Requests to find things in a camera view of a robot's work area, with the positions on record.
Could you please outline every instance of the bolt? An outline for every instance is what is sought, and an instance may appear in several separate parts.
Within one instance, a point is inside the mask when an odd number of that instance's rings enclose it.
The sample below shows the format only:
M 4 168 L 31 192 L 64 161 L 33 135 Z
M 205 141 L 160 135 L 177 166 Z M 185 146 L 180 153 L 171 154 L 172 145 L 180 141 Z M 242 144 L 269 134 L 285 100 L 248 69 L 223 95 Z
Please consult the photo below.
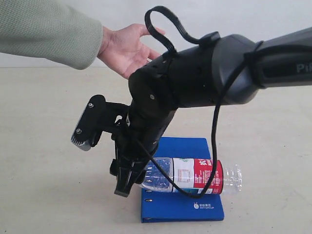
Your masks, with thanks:
M 77 134 L 81 134 L 81 133 L 82 133 L 82 130 L 81 130 L 80 128 L 77 128 L 77 129 L 76 129 L 76 133 L 77 133 Z

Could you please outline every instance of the plastic water bottle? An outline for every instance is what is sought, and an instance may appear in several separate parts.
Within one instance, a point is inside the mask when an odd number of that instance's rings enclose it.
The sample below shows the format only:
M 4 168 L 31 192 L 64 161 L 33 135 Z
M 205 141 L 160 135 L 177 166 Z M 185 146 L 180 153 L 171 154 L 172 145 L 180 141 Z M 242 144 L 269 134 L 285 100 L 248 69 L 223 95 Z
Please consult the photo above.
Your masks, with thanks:
M 199 194 L 205 187 L 212 171 L 212 160 L 196 158 L 156 157 L 155 161 L 181 189 L 188 193 Z M 158 168 L 149 162 L 145 168 L 146 176 L 141 188 L 147 191 L 176 193 L 175 187 L 166 179 Z M 242 176 L 239 166 L 223 168 L 217 161 L 214 179 L 206 194 L 231 194 L 241 191 Z

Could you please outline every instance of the bottle label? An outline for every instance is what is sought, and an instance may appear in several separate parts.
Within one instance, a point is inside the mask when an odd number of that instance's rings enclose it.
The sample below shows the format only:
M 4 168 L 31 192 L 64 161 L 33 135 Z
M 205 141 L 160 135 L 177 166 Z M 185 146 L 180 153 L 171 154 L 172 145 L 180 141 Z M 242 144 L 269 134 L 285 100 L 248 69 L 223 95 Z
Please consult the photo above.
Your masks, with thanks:
M 210 159 L 174 158 L 174 182 L 189 193 L 201 193 L 205 187 L 213 167 Z M 220 194 L 223 187 L 223 169 L 217 161 L 214 179 L 207 190 L 207 194 Z

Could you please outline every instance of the red label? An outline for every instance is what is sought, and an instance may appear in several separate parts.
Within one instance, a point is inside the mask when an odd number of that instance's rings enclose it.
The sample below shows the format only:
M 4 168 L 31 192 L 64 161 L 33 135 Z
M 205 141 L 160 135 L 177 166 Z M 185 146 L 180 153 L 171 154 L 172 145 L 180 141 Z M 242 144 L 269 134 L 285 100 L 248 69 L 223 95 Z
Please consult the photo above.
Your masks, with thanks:
M 213 168 L 212 160 L 210 159 L 194 159 L 194 188 L 203 189 L 208 182 Z M 223 187 L 223 170 L 221 162 L 217 161 L 217 167 L 214 179 L 209 186 L 212 189 L 212 194 L 220 194 Z

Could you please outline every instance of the white wall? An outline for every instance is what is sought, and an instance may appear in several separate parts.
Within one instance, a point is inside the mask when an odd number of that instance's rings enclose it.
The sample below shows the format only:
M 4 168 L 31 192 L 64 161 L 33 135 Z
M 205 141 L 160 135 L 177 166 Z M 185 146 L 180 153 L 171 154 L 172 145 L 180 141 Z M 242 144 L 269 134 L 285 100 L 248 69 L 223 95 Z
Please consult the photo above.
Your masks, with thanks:
M 312 26 L 310 0 L 61 0 L 81 12 L 99 19 L 108 28 L 117 30 L 131 23 L 143 23 L 150 8 L 170 8 L 194 37 L 212 31 L 221 36 L 243 34 L 252 40 L 266 40 Z M 178 50 L 191 44 L 184 41 L 164 16 L 152 13 L 155 26 L 166 30 Z M 149 46 L 164 52 L 165 48 L 152 37 L 144 38 Z M 0 67 L 51 67 L 59 64 L 38 58 L 0 54 Z M 93 66 L 103 66 L 95 61 Z

